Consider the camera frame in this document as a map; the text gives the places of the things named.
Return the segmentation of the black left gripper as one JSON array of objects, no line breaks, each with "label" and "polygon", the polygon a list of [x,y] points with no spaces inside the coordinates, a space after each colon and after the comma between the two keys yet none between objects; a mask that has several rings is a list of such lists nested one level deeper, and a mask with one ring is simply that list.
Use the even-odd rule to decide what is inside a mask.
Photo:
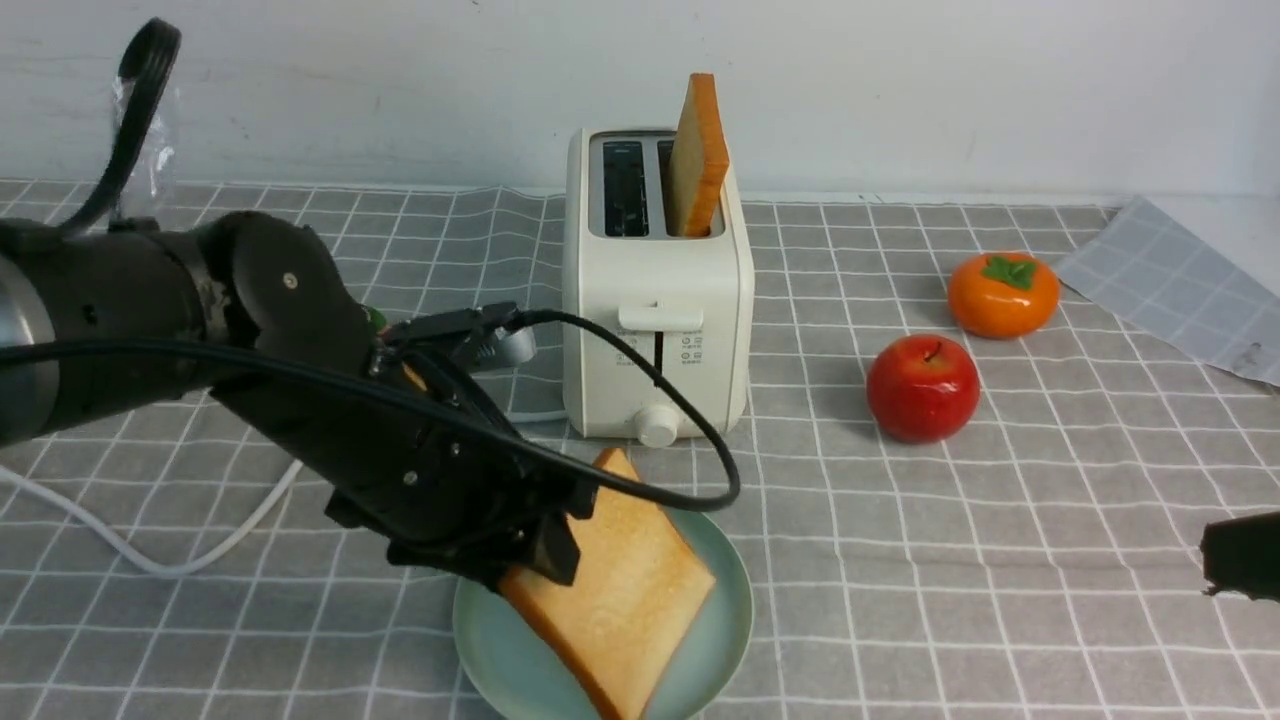
[{"label": "black left gripper", "polygon": [[570,519],[594,493],[547,462],[384,404],[279,375],[219,380],[212,397],[334,486],[328,512],[389,539],[394,565],[571,587]]}]

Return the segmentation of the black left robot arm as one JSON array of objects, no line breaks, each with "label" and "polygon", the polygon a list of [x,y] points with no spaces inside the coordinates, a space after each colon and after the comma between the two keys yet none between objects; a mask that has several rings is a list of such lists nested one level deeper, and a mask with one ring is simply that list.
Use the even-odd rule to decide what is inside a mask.
[{"label": "black left robot arm", "polygon": [[[187,232],[154,223],[55,238],[3,223],[3,345],[168,340],[243,348],[429,400],[503,436],[515,427],[471,377],[484,323],[513,304],[381,329],[311,231],[234,211]],[[388,541],[397,566],[495,589],[516,568],[570,585],[572,519],[595,491],[545,462],[398,407],[209,360],[104,354],[3,370],[3,443],[207,391],[332,484],[325,514]]]}]

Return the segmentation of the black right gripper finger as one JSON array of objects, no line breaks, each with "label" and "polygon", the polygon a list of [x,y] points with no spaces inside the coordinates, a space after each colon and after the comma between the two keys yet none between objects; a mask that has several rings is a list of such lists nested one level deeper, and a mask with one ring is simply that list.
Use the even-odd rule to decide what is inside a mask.
[{"label": "black right gripper finger", "polygon": [[1199,551],[1204,593],[1238,593],[1279,601],[1279,514],[1262,512],[1208,523]]}]

